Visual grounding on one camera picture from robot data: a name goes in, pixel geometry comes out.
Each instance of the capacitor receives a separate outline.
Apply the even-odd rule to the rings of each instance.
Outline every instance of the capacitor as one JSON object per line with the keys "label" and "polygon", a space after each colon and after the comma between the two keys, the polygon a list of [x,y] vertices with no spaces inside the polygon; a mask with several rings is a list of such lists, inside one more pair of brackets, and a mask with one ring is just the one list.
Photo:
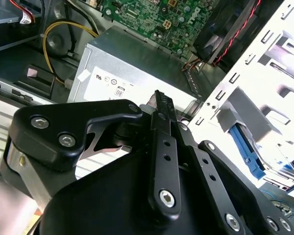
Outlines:
{"label": "capacitor", "polygon": [[180,17],[180,18],[178,18],[178,21],[179,21],[180,23],[183,23],[183,22],[185,21],[185,19],[184,19],[184,17]]}
{"label": "capacitor", "polygon": [[184,8],[184,11],[185,11],[185,12],[190,12],[190,11],[191,11],[191,8],[190,8],[189,6],[186,6],[186,7]]}

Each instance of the black wire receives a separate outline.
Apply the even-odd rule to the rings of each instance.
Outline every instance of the black wire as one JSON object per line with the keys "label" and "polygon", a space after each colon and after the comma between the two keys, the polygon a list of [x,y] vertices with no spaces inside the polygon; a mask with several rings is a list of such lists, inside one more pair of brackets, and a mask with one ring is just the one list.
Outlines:
{"label": "black wire", "polygon": [[43,25],[43,22],[45,19],[45,11],[46,11],[44,0],[40,0],[40,2],[41,2],[41,19],[40,19],[39,27]]}
{"label": "black wire", "polygon": [[[67,20],[69,20],[70,16],[69,16],[68,5],[64,4],[64,9],[65,9],[65,17],[66,17]],[[70,33],[70,37],[71,37],[71,49],[68,52],[73,53],[75,51],[75,46],[76,46],[77,40],[76,40],[76,37],[74,35],[72,25],[68,24],[68,28],[69,28],[69,33]]]}
{"label": "black wire", "polygon": [[271,200],[271,202],[278,202],[280,203],[280,206],[279,207],[282,207],[282,203],[284,203],[284,206],[287,206],[289,208],[289,210],[292,210],[290,205],[288,205],[287,202],[283,202],[283,201],[279,201],[279,200]]}
{"label": "black wire", "polygon": [[92,28],[93,32],[95,32],[96,34],[98,34],[96,27],[94,26],[94,24],[90,21],[90,19],[87,17],[87,15],[82,12],[81,10],[79,10],[78,8],[76,8],[75,6],[71,5],[67,0],[63,0],[63,2],[67,5],[70,6],[70,8],[72,8],[74,11],[76,11],[78,14],[80,14],[82,17],[84,17],[87,22],[89,23],[90,27]]}

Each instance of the hole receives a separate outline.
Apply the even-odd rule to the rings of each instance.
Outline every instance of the hole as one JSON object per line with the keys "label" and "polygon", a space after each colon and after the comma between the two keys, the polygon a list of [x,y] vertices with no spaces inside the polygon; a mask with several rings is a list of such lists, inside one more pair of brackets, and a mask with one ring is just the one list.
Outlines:
{"label": "hole", "polygon": [[169,162],[169,161],[171,161],[171,158],[170,158],[170,156],[169,155],[167,155],[167,154],[164,154],[163,155],[163,157]]}
{"label": "hole", "polygon": [[196,125],[197,126],[201,125],[204,120],[205,120],[204,118],[200,117],[200,119],[196,122]]}
{"label": "hole", "polygon": [[245,60],[245,64],[249,65],[254,59],[255,59],[256,55],[254,55],[253,53],[249,55],[249,57]]}
{"label": "hole", "polygon": [[171,144],[169,142],[167,142],[167,141],[163,141],[163,143],[165,144],[165,146],[168,146],[168,147],[171,146]]}
{"label": "hole", "polygon": [[134,112],[137,112],[138,111],[138,108],[133,105],[133,104],[129,104],[128,107],[130,108],[130,110],[134,111]]}
{"label": "hole", "polygon": [[292,5],[289,5],[287,11],[282,14],[281,19],[285,20],[291,14],[293,10],[294,10],[294,7]]}
{"label": "hole", "polygon": [[263,43],[263,44],[266,44],[269,40],[270,40],[270,38],[273,36],[273,32],[271,32],[270,30],[266,33],[266,35],[263,37],[263,39],[261,40],[261,42]]}
{"label": "hole", "polygon": [[238,79],[239,77],[240,77],[240,75],[237,74],[237,73],[235,73],[235,74],[231,77],[231,79],[229,80],[229,83],[234,84],[234,83],[237,81],[237,79]]}
{"label": "hole", "polygon": [[164,114],[162,113],[158,113],[159,118],[161,118],[162,120],[166,120],[166,116],[164,116]]}
{"label": "hole", "polygon": [[219,94],[216,96],[216,100],[221,100],[225,95],[225,92],[224,91],[220,91]]}
{"label": "hole", "polygon": [[210,177],[210,179],[212,179],[213,181],[216,181],[217,179],[215,178],[215,176],[214,175],[209,175],[209,177]]}

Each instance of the screw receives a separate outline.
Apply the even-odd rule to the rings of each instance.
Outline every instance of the screw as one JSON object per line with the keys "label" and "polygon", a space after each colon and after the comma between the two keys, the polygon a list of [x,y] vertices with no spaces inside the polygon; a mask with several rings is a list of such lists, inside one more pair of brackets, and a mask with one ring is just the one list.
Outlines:
{"label": "screw", "polygon": [[166,190],[161,190],[159,193],[160,200],[167,206],[173,207],[174,206],[174,197],[173,195]]}
{"label": "screw", "polygon": [[34,117],[30,123],[33,127],[38,129],[46,129],[49,127],[49,122],[43,117]]}
{"label": "screw", "polygon": [[180,127],[181,127],[184,131],[187,131],[187,130],[188,130],[187,126],[186,126],[184,123],[179,122],[178,124],[180,125]]}
{"label": "screw", "polygon": [[216,149],[212,143],[208,143],[208,147],[209,147],[211,150],[215,150],[215,149]]}
{"label": "screw", "polygon": [[267,222],[270,224],[270,226],[275,230],[278,231],[278,226],[276,225],[276,223],[271,219],[271,218],[267,218]]}
{"label": "screw", "polygon": [[130,110],[137,112],[138,108],[134,105],[134,104],[129,104],[128,107],[130,108]]}
{"label": "screw", "polygon": [[234,231],[238,232],[241,228],[240,228],[240,224],[237,221],[237,219],[231,215],[231,214],[226,214],[225,215],[225,220],[226,223],[231,227],[231,229],[233,229]]}
{"label": "screw", "polygon": [[290,225],[284,219],[280,218],[280,222],[287,231],[291,231]]}
{"label": "screw", "polygon": [[70,136],[68,134],[61,135],[59,137],[59,142],[64,147],[72,147],[75,145],[75,139],[73,136]]}
{"label": "screw", "polygon": [[25,161],[25,156],[24,155],[21,155],[19,163],[20,163],[20,166],[25,166],[26,161]]}

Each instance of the red wire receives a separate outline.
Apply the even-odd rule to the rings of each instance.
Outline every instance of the red wire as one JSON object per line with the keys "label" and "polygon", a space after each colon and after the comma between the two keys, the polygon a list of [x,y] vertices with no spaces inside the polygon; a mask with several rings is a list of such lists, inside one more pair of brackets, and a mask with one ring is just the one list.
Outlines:
{"label": "red wire", "polygon": [[234,35],[234,37],[231,39],[229,45],[227,46],[227,48],[225,49],[224,53],[219,56],[219,58],[213,63],[213,66],[217,65],[217,63],[220,62],[220,60],[228,53],[230,47],[232,46],[234,39],[240,34],[240,32],[246,27],[248,21],[250,20],[250,18],[255,14],[255,11],[257,10],[257,7],[260,5],[261,0],[258,0],[257,4],[253,7],[249,17],[247,18],[247,20],[244,22],[244,24],[242,25],[242,27],[236,32],[236,34]]}
{"label": "red wire", "polygon": [[13,0],[10,0],[10,2],[11,2],[14,6],[16,6],[18,9],[20,9],[21,11],[24,11],[25,13],[27,13],[27,14],[30,16],[32,22],[35,23],[35,17],[33,16],[33,13],[31,13],[31,12],[30,12],[29,10],[27,10],[26,8],[24,8],[24,7],[20,6],[20,5],[18,5],[18,4],[17,4],[16,2],[14,2]]}

